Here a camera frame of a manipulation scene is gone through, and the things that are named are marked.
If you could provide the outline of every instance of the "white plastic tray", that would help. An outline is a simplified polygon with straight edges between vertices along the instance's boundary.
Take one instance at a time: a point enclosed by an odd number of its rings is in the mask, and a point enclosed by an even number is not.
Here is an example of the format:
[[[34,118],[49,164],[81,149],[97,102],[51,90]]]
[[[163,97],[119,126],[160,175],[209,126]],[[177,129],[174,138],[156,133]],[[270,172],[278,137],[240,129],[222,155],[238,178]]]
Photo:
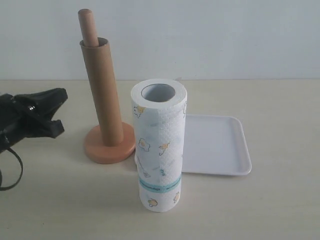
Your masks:
[[[252,169],[242,124],[232,116],[187,114],[183,149],[183,173],[242,176]]]

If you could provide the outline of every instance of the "beige table surface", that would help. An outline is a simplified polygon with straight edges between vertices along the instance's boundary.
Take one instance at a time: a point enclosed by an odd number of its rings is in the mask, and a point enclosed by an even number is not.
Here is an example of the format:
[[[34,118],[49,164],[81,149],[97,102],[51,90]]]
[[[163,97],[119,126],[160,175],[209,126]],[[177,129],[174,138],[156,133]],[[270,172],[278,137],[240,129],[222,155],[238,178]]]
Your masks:
[[[130,90],[118,81],[122,119],[132,123]],[[188,113],[227,115],[243,125],[252,171],[244,177],[183,174],[179,204],[146,210],[131,156],[99,165],[83,154],[83,138],[98,123],[88,81],[0,81],[0,92],[27,94],[66,88],[54,116],[65,133],[14,146],[25,172],[0,193],[1,240],[320,239],[320,81],[182,81]],[[19,174],[0,155],[4,184]]]

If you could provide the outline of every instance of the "wooden base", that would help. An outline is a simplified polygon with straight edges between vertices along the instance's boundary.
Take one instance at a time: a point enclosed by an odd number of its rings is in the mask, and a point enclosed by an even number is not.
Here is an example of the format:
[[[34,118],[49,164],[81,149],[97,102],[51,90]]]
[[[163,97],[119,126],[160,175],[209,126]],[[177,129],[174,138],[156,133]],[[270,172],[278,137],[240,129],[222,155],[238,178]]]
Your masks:
[[[90,130],[84,139],[85,154],[98,164],[114,164],[125,160],[135,150],[134,129],[123,122],[123,142],[117,146],[105,146],[102,141],[100,126]]]

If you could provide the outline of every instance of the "black strap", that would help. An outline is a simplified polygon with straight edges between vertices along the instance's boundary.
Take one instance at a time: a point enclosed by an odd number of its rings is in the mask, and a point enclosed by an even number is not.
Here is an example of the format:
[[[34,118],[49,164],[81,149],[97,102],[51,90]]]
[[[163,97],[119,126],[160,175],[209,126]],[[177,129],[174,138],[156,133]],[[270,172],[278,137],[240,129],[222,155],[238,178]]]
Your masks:
[[[18,180],[14,184],[12,184],[10,186],[1,186],[1,184],[2,184],[2,173],[1,173],[1,170],[0,170],[0,191],[7,191],[7,190],[10,190],[10,189],[13,189],[20,182],[20,180],[22,178],[22,175],[24,173],[24,164],[22,163],[22,160],[19,157],[19,155],[15,151],[13,151],[10,147],[7,148],[7,150],[10,153],[12,153],[16,157],[16,159],[18,160],[18,162],[20,164],[20,167],[21,167],[21,173],[20,173],[20,176],[19,176]]]

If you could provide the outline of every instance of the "paper towel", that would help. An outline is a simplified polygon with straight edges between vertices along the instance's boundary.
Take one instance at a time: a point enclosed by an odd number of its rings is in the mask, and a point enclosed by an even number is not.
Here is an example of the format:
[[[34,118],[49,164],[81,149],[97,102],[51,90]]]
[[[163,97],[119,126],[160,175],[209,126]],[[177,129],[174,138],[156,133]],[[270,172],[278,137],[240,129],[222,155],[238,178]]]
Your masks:
[[[140,199],[166,212],[181,196],[187,91],[175,80],[149,79],[132,88],[131,99]]]

